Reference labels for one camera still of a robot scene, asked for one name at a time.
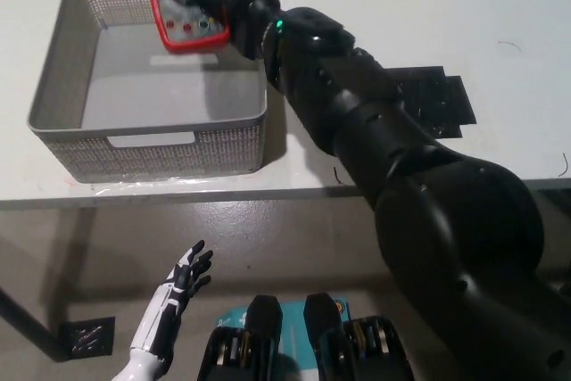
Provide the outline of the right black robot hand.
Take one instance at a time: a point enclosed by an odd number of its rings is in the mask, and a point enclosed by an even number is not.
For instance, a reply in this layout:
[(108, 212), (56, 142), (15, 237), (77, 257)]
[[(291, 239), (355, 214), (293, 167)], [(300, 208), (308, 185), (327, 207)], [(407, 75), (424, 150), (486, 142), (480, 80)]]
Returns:
[(264, 34), (280, 11), (279, 0), (192, 0), (221, 21), (229, 31), (231, 45), (245, 58), (262, 58)]

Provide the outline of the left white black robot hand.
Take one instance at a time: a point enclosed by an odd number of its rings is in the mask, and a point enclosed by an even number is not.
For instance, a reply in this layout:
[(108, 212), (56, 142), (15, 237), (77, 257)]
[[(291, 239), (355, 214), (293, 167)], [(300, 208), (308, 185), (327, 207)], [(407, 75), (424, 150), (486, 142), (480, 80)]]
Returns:
[(198, 241), (179, 259), (159, 284), (142, 317), (130, 348), (149, 352), (164, 359), (174, 349), (182, 314), (189, 301), (206, 286), (211, 277), (213, 251), (204, 252), (205, 242)]

